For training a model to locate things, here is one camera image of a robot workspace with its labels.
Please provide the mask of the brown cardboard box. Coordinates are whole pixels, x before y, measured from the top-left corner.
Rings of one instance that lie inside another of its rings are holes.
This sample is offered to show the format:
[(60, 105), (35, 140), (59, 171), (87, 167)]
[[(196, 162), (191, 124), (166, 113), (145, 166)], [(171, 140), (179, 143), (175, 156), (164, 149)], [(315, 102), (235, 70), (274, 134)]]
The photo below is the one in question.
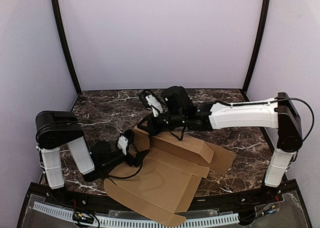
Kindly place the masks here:
[[(187, 134), (179, 141), (169, 132), (149, 136), (136, 126), (133, 132), (137, 149), (149, 150), (149, 153), (138, 174), (135, 173), (137, 168), (126, 163), (114, 168), (111, 178), (106, 178), (103, 183), (107, 195), (106, 180), (119, 181), (121, 188), (133, 192), (142, 190), (143, 193), (167, 188), (181, 191), (189, 184), (195, 184), (195, 195), (201, 180), (207, 178), (210, 170), (224, 175), (236, 157), (231, 151)], [(172, 218), (157, 214), (151, 220), (167, 227), (176, 227), (187, 219), (180, 213)]]

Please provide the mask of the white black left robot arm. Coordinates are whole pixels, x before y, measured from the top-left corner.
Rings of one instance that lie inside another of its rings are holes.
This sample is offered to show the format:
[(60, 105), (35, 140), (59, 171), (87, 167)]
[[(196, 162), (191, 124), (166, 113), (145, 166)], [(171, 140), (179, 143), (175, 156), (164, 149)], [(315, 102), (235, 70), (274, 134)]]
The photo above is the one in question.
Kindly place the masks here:
[[(135, 133), (121, 133), (111, 148), (102, 140), (88, 148), (85, 133), (74, 113), (69, 111), (41, 111), (35, 118), (40, 165), (48, 186), (55, 190), (63, 188), (65, 180), (62, 170), (61, 148), (67, 147), (83, 179), (90, 183), (98, 179), (127, 180), (136, 176), (143, 167), (149, 150), (139, 151), (135, 144)], [(134, 174), (114, 176), (111, 171), (122, 163), (136, 167)]]

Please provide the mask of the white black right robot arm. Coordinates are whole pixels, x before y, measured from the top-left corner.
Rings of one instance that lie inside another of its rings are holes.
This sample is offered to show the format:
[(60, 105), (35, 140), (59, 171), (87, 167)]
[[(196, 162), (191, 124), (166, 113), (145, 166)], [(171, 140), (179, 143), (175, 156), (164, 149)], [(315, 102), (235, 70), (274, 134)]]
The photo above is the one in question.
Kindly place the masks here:
[(264, 185), (276, 188), (295, 161), (309, 134), (303, 134), (301, 117), (293, 102), (304, 100), (279, 92), (276, 97), (258, 101), (224, 102), (215, 100), (195, 105), (182, 86), (171, 86), (158, 97), (144, 89), (139, 100), (152, 112), (137, 123), (137, 127), (150, 136), (162, 132), (212, 132), (224, 128), (258, 127), (277, 130), (277, 143), (264, 176)]

